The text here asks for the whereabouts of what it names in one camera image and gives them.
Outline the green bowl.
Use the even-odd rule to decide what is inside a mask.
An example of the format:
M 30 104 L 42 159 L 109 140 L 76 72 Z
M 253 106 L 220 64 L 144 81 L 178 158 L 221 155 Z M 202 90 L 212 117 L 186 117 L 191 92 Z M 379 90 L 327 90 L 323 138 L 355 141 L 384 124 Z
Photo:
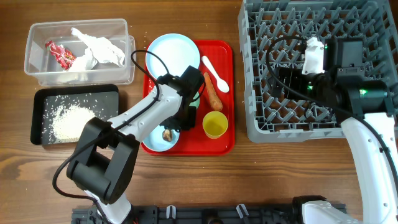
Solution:
M 190 103 L 190 106 L 194 106 L 196 109 L 198 109 L 199 105 L 200 105 L 200 97 L 199 97 L 199 92 L 197 92 L 195 94 L 195 96 L 193 97 L 193 101 Z

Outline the brown food scrap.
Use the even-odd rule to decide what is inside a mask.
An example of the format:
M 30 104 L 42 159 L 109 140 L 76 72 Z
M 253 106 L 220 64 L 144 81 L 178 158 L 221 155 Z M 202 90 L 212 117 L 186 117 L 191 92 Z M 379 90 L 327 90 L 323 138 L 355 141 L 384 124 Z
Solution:
M 171 129 L 165 129 L 162 133 L 162 139 L 167 142 L 171 142 L 173 140 L 173 134 Z

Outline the yellow plastic cup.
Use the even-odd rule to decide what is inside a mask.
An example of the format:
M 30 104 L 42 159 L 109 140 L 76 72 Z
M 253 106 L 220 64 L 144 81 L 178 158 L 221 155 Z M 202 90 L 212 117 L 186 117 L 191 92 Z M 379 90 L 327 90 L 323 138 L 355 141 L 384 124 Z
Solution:
M 211 111 L 202 121 L 205 134 L 210 139 L 218 139 L 227 131 L 229 123 L 227 117 L 219 111 Z

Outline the small light blue bowl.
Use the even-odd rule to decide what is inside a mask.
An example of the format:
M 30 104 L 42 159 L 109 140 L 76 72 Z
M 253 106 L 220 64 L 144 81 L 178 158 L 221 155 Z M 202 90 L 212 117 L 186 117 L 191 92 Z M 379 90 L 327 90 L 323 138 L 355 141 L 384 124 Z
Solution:
M 164 152 L 168 151 L 179 140 L 180 133 L 176 130 L 172 130 L 173 140 L 171 142 L 164 141 L 162 139 L 162 133 L 165 130 L 164 126 L 157 126 L 149 135 L 143 140 L 144 145 L 150 149 L 151 151 L 155 152 Z

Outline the white paper napkin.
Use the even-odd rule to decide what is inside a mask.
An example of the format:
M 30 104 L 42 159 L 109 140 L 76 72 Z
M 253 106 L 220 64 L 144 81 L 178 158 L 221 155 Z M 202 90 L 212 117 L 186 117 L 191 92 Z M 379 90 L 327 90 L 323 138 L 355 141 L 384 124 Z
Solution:
M 77 57 L 69 72 L 83 72 L 92 70 L 98 63 L 113 63 L 123 67 L 125 53 L 105 37 L 93 37 L 71 28 L 72 35 L 78 37 L 86 46 L 83 56 Z

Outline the white rice grains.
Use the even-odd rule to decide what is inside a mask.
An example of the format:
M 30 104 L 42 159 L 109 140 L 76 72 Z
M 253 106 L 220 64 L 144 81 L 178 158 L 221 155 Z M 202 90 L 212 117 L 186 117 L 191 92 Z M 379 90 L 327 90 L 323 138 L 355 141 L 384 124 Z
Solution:
M 47 96 L 41 142 L 43 145 L 77 142 L 90 119 L 97 117 L 107 121 L 119 114 L 118 109 L 119 93 L 116 91 Z

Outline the red snack wrapper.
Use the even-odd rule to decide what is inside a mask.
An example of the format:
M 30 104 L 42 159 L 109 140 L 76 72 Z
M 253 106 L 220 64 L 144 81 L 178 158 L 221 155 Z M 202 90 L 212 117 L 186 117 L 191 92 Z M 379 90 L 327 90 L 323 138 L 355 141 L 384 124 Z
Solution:
M 63 45 L 57 45 L 52 40 L 47 42 L 45 47 L 64 70 L 68 70 L 76 60 L 76 57 L 68 49 Z

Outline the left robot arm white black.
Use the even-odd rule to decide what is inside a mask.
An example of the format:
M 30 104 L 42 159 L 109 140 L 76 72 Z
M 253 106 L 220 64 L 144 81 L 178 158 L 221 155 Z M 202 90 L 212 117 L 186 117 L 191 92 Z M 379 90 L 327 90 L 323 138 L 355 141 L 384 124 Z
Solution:
M 125 113 L 90 119 L 67 167 L 67 177 L 94 201 L 103 221 L 131 223 L 132 205 L 124 194 L 132 178 L 140 143 L 158 126 L 176 131 L 195 127 L 195 95 L 205 79 L 187 67 L 175 77 L 155 79 L 155 88 Z

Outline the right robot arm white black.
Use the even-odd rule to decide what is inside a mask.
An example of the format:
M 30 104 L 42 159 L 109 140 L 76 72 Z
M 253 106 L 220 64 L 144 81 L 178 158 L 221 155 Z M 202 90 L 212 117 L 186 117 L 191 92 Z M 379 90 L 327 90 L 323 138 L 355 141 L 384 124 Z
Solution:
M 301 69 L 269 68 L 273 91 L 331 108 L 353 155 L 364 223 L 397 222 L 397 146 L 389 87 L 369 80 L 361 39 L 301 40 Z

